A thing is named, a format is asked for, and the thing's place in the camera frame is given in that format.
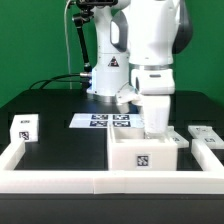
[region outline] green backdrop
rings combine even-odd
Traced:
[[[65,0],[0,0],[0,106],[39,80],[67,74]],[[186,0],[193,40],[173,66],[177,90],[195,90],[224,106],[224,1]],[[69,10],[68,18],[75,13]],[[68,23],[72,72],[83,68],[75,27]],[[96,63],[93,22],[84,28],[90,61]],[[49,88],[69,88],[68,83]]]

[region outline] white box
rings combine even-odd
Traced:
[[[177,144],[171,137],[144,139],[144,129],[108,126],[109,170],[174,171],[177,153]]]
[[[10,128],[11,142],[19,138],[23,138],[25,142],[37,142],[38,130],[38,114],[15,115]]]

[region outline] small white cube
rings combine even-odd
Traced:
[[[39,115],[15,115],[10,128],[11,142],[23,138],[25,142],[37,142],[39,131]]]

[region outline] black table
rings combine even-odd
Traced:
[[[130,113],[136,113],[131,107]],[[79,90],[29,90],[0,109],[0,152],[15,114],[39,114],[39,142],[26,143],[16,170],[107,170],[106,130],[71,129],[74,113],[118,113]],[[198,92],[172,96],[169,125],[191,142],[188,125],[212,126],[224,139],[224,109]],[[221,162],[222,151],[214,151]],[[178,170],[200,170],[190,148]],[[0,194],[1,223],[223,223],[224,195]]]

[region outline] white container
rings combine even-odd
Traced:
[[[107,129],[109,170],[175,171],[177,144],[171,137],[144,139],[143,128]]]

